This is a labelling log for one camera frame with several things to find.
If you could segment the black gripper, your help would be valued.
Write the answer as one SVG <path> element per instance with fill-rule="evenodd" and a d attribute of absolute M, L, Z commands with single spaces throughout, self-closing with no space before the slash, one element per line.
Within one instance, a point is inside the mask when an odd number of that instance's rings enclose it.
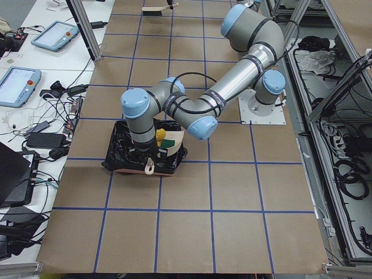
<path fill-rule="evenodd" d="M 157 144 L 135 144 L 132 157 L 137 162 L 145 163 L 148 158 L 155 160 L 158 153 L 159 149 Z"/>

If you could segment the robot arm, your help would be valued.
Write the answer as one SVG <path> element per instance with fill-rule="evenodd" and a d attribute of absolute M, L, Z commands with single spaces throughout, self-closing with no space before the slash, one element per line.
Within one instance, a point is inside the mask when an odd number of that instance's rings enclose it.
<path fill-rule="evenodd" d="M 205 140 L 217 128 L 217 118 L 245 90 L 255 91 L 251 111 L 271 109 L 285 88 L 284 76 L 273 66 L 284 53 L 284 35 L 277 22 L 236 4 L 225 16 L 220 32 L 241 55 L 239 61 L 196 99 L 179 77 L 159 81 L 145 90 L 132 88 L 120 97 L 124 119 L 137 156 L 159 156 L 154 117 L 165 112 L 189 134 Z"/>

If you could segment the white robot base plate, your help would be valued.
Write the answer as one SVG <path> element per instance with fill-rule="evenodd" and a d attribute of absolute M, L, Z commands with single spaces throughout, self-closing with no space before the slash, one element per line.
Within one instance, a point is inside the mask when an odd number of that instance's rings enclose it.
<path fill-rule="evenodd" d="M 262 105 L 256 100 L 256 91 L 245 90 L 238 96 L 242 124 L 286 125 L 280 96 L 271 105 Z"/>

